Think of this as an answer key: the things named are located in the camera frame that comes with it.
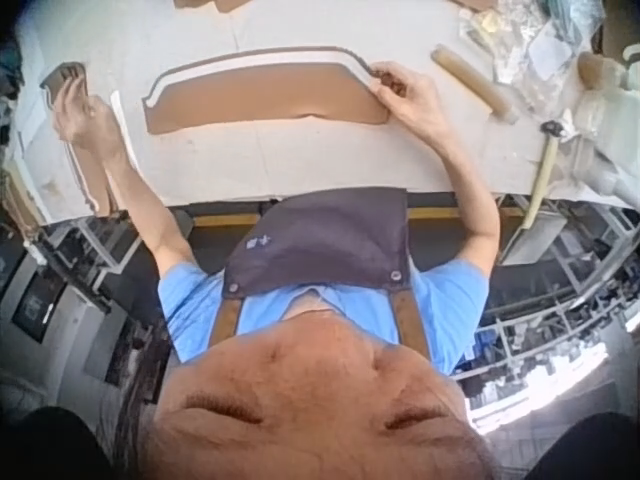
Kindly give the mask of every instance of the man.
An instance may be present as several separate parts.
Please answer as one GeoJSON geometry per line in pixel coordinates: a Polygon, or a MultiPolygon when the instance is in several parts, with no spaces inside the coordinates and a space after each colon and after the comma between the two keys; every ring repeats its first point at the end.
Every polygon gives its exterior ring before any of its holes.
{"type": "Polygon", "coordinates": [[[441,157],[467,231],[456,258],[428,272],[408,257],[406,193],[365,188],[281,202],[209,276],[131,167],[109,107],[83,79],[58,95],[61,138],[107,169],[156,260],[184,362],[145,439],[149,477],[492,477],[446,375],[484,308],[496,204],[432,81],[395,63],[373,69],[393,89],[376,81],[372,92],[441,157]]]}

